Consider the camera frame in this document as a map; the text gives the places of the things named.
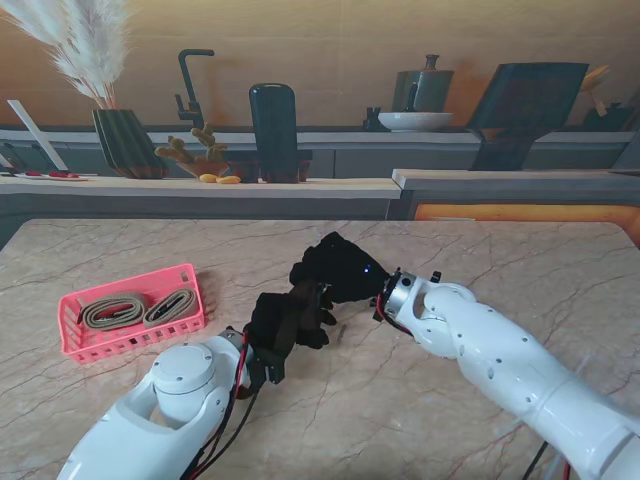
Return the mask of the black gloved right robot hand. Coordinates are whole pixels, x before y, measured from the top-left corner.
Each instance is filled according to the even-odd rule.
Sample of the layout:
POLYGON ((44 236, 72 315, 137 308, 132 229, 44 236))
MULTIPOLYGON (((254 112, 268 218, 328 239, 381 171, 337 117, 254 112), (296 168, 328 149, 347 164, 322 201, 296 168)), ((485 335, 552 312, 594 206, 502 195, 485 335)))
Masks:
POLYGON ((337 232, 307 248, 289 275, 293 285, 303 281, 327 285, 328 299, 337 304, 373 298, 389 278, 373 257, 337 232))

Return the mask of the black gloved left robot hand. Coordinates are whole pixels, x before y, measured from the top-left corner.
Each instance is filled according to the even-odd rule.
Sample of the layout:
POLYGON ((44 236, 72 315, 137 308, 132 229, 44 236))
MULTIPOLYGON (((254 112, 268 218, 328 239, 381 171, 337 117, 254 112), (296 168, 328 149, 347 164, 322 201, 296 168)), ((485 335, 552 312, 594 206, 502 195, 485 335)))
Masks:
POLYGON ((323 326, 335 326, 326 285, 303 281, 288 293, 262 293, 244 327, 249 344, 286 358, 294 345, 321 349, 329 344, 323 326))

